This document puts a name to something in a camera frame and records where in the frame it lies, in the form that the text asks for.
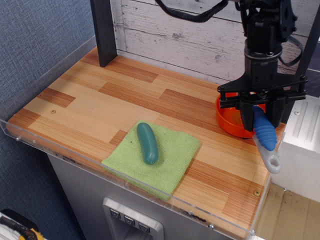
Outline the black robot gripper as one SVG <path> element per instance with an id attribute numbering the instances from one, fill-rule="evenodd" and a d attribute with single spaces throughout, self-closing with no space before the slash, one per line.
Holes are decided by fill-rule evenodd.
<path id="1" fill-rule="evenodd" d="M 240 110 L 243 127 L 249 132 L 254 129 L 253 105 L 265 104 L 266 116 L 273 127 L 277 128 L 288 102 L 303 100 L 306 96 L 307 78 L 304 75 L 278 72 L 282 52 L 281 48 L 267 53 L 246 48 L 244 74 L 217 88 L 220 108 Z"/>

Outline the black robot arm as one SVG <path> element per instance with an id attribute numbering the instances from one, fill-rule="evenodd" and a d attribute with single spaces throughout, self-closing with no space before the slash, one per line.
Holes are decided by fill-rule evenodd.
<path id="1" fill-rule="evenodd" d="M 222 109 L 235 108 L 245 130 L 254 129 L 254 105 L 265 105 L 267 119 L 277 128 L 290 101 L 306 95 L 304 75 L 278 72 L 282 62 L 282 44 L 291 41 L 297 17 L 289 0 L 241 0 L 240 11 L 244 35 L 244 74 L 217 88 Z"/>

